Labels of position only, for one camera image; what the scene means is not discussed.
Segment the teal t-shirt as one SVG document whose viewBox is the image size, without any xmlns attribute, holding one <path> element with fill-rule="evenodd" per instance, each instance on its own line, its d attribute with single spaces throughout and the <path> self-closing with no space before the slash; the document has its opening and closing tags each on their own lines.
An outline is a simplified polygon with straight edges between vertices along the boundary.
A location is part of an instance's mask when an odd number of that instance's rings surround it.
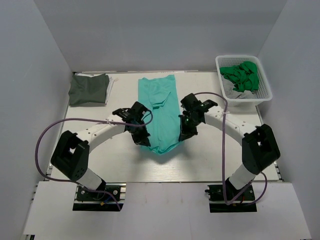
<svg viewBox="0 0 320 240">
<path fill-rule="evenodd" d="M 145 149 L 164 155 L 177 147 L 180 144 L 181 112 L 175 76 L 139 79 L 138 102 L 151 110 L 153 115 L 151 123 L 146 126 L 150 146 Z"/>
</svg>

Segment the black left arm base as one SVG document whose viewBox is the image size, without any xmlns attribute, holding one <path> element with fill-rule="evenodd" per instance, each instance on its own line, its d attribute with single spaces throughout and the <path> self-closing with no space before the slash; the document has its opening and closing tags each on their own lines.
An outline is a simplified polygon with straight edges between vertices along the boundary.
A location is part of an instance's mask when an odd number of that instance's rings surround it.
<svg viewBox="0 0 320 240">
<path fill-rule="evenodd" d="M 90 192 L 81 185 L 76 188 L 73 211 L 119 212 L 125 202 L 126 184 L 108 183 L 103 193 Z"/>
</svg>

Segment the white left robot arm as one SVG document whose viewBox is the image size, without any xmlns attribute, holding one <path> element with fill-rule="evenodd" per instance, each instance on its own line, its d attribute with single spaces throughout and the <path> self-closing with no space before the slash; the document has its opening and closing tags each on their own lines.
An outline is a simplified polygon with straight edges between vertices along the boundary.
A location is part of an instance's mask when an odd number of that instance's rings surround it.
<svg viewBox="0 0 320 240">
<path fill-rule="evenodd" d="M 60 136 L 50 163 L 69 181 L 81 185 L 87 191 L 102 193 L 106 182 L 89 168 L 89 155 L 98 146 L 113 137 L 128 132 L 136 145 L 151 145 L 146 125 L 153 120 L 151 111 L 119 108 L 105 120 L 82 119 L 95 125 L 79 131 L 69 130 Z"/>
</svg>

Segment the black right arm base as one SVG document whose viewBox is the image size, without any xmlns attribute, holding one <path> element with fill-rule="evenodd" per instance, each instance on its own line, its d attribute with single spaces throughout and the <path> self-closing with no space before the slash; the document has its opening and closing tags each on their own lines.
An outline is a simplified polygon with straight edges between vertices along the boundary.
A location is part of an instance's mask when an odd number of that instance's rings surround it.
<svg viewBox="0 0 320 240">
<path fill-rule="evenodd" d="M 205 195 L 209 200 L 210 213 L 255 213 L 257 212 L 256 204 L 249 205 L 249 203 L 256 200 L 254 189 L 250 186 L 242 195 L 240 195 L 230 205 L 226 205 L 223 196 L 223 185 L 213 184 L 208 185 L 204 190 Z"/>
</svg>

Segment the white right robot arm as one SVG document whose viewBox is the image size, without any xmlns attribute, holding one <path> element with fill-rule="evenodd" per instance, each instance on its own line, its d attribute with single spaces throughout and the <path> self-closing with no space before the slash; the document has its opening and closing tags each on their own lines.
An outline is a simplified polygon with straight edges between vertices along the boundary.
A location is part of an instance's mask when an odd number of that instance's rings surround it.
<svg viewBox="0 0 320 240">
<path fill-rule="evenodd" d="M 241 146 L 242 163 L 226 179 L 230 189 L 240 191 L 257 175 L 277 159 L 280 150 L 271 127 L 267 124 L 255 126 L 227 113 L 212 100 L 201 102 L 197 98 L 183 98 L 178 140 L 183 142 L 198 134 L 197 126 L 206 124 L 215 127 L 233 138 Z"/>
</svg>

